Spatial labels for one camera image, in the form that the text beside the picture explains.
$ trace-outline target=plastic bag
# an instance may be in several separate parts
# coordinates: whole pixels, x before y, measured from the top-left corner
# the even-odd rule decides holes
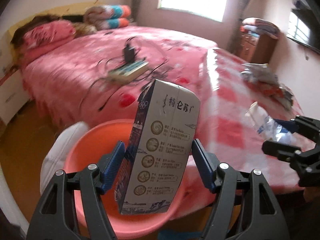
[[[285,144],[294,144],[295,139],[282,125],[273,120],[264,108],[254,102],[245,114],[251,120],[253,128],[261,135],[264,141],[273,140]]]

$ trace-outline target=folded blanket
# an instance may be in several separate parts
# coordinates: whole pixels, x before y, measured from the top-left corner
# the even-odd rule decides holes
[[[98,31],[123,28],[123,27],[127,27],[128,25],[129,25],[129,20],[126,18],[109,19],[109,20],[102,20],[102,21],[95,22],[95,26]]]
[[[25,53],[28,49],[64,40],[70,36],[74,36],[75,33],[76,30],[72,26],[72,23],[67,20],[42,24],[23,36],[20,53]]]
[[[84,13],[84,22],[94,24],[97,20],[125,18],[131,14],[127,5],[100,5],[89,8]]]
[[[244,19],[242,24],[243,25],[254,25],[254,26],[268,25],[268,26],[272,26],[272,27],[274,27],[274,28],[279,30],[279,28],[276,25],[274,25],[272,22],[268,22],[266,20],[259,19],[259,18],[247,18],[247,19]]]
[[[251,31],[253,33],[257,33],[259,35],[266,34],[270,36],[271,38],[278,40],[279,39],[279,32],[276,32],[274,29],[272,32],[268,31],[268,29],[272,29],[272,26],[267,26],[269,28],[265,28],[267,25],[260,25],[260,26],[254,26],[254,25],[245,25],[242,26],[245,31]]]
[[[59,15],[55,14],[46,14],[46,15],[38,15],[35,16],[32,21],[26,23],[25,25],[18,28],[10,41],[13,44],[14,48],[17,49],[19,46],[23,44],[23,36],[28,32],[34,29],[37,26],[40,26],[45,23],[49,23],[52,21],[57,21],[61,19]]]

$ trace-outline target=headboard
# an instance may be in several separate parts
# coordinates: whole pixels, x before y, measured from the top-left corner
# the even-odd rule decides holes
[[[105,4],[102,1],[97,1],[97,2],[82,2],[82,3],[74,3],[74,4],[69,4],[69,5],[64,5],[64,6],[59,6],[59,7],[54,7],[39,13],[36,13],[34,15],[31,15],[25,19],[23,19],[20,22],[15,23],[14,25],[12,25],[8,31],[7,31],[7,43],[9,45],[9,47],[11,48],[11,55],[12,55],[12,59],[13,62],[16,61],[16,53],[15,50],[13,49],[13,46],[10,44],[10,41],[12,40],[12,37],[14,35],[14,32],[20,28],[21,26],[25,25],[26,23],[28,23],[29,21],[31,21],[35,16],[37,15],[42,15],[42,14],[57,14],[57,15],[65,15],[65,14],[84,14],[85,11],[95,5],[100,5],[100,4]]]

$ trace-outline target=milk carton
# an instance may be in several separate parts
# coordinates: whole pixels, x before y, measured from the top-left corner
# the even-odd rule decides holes
[[[193,92],[160,80],[143,91],[138,102],[115,192],[124,215],[169,209],[187,165],[200,111]]]

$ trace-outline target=pink pillow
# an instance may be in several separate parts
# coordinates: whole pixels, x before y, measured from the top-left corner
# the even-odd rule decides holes
[[[50,43],[73,37],[76,33],[72,23],[67,20],[53,21],[35,27],[23,36],[24,43],[20,47],[20,53],[27,50],[45,46]]]

